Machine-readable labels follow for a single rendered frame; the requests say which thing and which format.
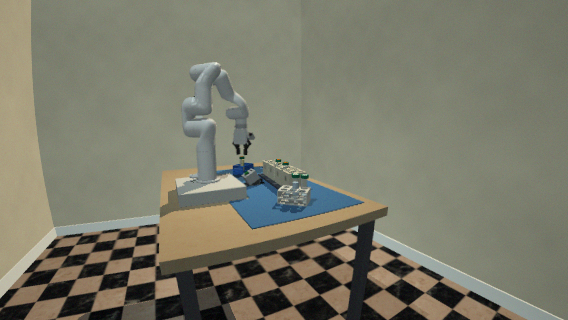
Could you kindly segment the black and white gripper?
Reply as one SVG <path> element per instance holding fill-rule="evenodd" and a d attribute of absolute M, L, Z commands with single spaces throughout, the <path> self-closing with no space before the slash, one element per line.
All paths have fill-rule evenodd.
<path fill-rule="evenodd" d="M 247 145 L 248 142 L 248 145 Z M 233 143 L 232 143 L 235 148 L 236 148 L 236 153 L 237 155 L 240 154 L 240 145 L 244 146 L 244 155 L 247 155 L 247 149 L 248 147 L 251 145 L 251 142 L 249 141 L 249 132 L 247 128 L 244 129 L 235 129 L 234 130 L 234 136 L 233 136 Z M 247 146 L 246 146 L 247 145 Z"/>

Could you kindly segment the blue tube rack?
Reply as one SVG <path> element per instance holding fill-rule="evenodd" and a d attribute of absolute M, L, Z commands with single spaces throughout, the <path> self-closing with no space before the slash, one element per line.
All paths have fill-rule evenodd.
<path fill-rule="evenodd" d="M 251 168 L 254 169 L 254 163 L 244 163 L 244 166 L 240 166 L 240 164 L 237 164 L 237 165 L 239 165 L 239 166 L 233 165 L 233 174 L 234 175 L 242 175 L 246 171 L 248 171 L 249 169 L 251 169 Z M 244 167 L 244 171 L 243 171 L 243 167 Z"/>

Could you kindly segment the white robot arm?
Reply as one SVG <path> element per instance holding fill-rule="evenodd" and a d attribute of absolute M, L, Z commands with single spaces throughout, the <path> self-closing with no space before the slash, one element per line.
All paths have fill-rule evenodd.
<path fill-rule="evenodd" d="M 190 174 L 189 178 L 197 178 L 196 182 L 201 184 L 215 183 L 220 181 L 220 177 L 217 176 L 215 153 L 217 126 L 210 118 L 196 119 L 196 116 L 212 112 L 213 85 L 217 87 L 222 99 L 239 106 L 226 110 L 227 118 L 235 119 L 236 129 L 247 128 L 246 118 L 249 116 L 249 109 L 246 101 L 234 91 L 227 72 L 221 70 L 219 63 L 194 65 L 190 69 L 190 77 L 196 82 L 195 96 L 186 98 L 182 103 L 183 132 L 187 137 L 200 138 L 196 146 L 198 175 Z"/>

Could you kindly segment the blue flat mat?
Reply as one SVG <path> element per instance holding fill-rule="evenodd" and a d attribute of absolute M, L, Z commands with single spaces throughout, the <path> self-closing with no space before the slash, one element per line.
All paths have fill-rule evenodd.
<path fill-rule="evenodd" d="M 252 228 L 261 228 L 315 216 L 364 203 L 308 180 L 311 200 L 307 207 L 277 204 L 277 190 L 263 179 L 260 185 L 247 186 L 249 199 L 229 201 Z"/>

